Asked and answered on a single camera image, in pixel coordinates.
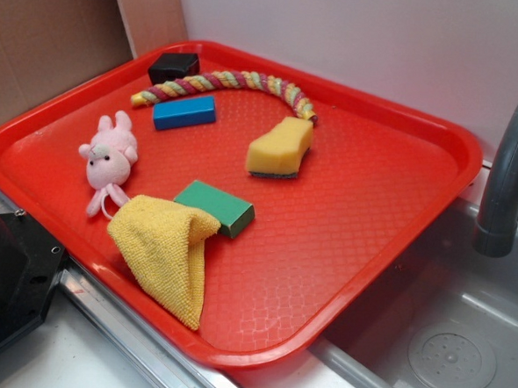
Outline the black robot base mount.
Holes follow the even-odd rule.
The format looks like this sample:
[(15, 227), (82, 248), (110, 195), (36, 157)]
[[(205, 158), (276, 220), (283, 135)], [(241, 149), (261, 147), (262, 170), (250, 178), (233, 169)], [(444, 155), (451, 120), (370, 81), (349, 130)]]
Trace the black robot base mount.
[(44, 323), (67, 258), (32, 215), (0, 213), (0, 352)]

